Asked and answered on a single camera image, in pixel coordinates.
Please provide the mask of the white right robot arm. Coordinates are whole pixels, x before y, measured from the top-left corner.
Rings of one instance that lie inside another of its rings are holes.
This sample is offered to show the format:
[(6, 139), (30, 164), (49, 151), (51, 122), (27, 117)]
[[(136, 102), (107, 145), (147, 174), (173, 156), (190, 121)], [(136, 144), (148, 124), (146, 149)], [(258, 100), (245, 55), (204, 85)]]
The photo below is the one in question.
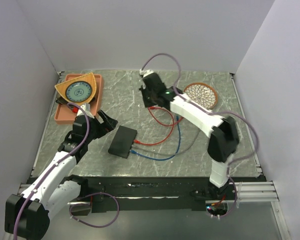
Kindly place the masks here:
[(229, 179), (228, 166), (240, 142), (235, 120), (213, 114), (174, 86), (166, 87), (152, 70), (140, 70), (139, 75), (143, 81), (139, 90), (146, 108), (159, 106), (169, 110), (188, 120), (209, 138), (207, 153), (212, 158), (212, 167), (208, 193), (213, 199), (222, 198)]

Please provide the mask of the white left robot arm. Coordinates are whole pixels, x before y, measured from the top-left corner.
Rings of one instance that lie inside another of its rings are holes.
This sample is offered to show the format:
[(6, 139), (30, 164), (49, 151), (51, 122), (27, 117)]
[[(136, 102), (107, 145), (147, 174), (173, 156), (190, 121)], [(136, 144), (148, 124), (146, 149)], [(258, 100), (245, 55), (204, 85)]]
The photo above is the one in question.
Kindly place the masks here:
[(5, 203), (4, 230), (14, 238), (41, 240), (51, 220), (71, 200), (84, 201), (89, 195), (88, 180), (69, 172), (88, 151), (88, 145), (117, 126), (117, 120), (98, 111), (103, 122), (88, 110), (79, 110), (53, 160), (21, 194), (12, 194)]

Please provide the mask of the black network switch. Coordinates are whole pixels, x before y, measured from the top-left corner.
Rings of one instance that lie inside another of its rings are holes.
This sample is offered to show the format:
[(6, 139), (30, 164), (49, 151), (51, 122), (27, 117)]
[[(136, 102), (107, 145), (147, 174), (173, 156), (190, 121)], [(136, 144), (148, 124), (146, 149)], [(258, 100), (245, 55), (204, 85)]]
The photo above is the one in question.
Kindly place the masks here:
[(108, 149), (108, 153), (117, 157), (127, 159), (137, 130), (120, 125)]

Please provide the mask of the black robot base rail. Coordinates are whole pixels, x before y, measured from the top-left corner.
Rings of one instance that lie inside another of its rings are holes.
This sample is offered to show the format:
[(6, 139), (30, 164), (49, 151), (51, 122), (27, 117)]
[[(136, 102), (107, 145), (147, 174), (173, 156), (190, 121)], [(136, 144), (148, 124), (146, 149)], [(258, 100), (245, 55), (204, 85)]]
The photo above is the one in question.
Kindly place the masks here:
[(209, 201), (234, 200), (233, 184), (214, 187), (207, 177), (86, 177), (75, 202), (107, 211), (205, 211)]

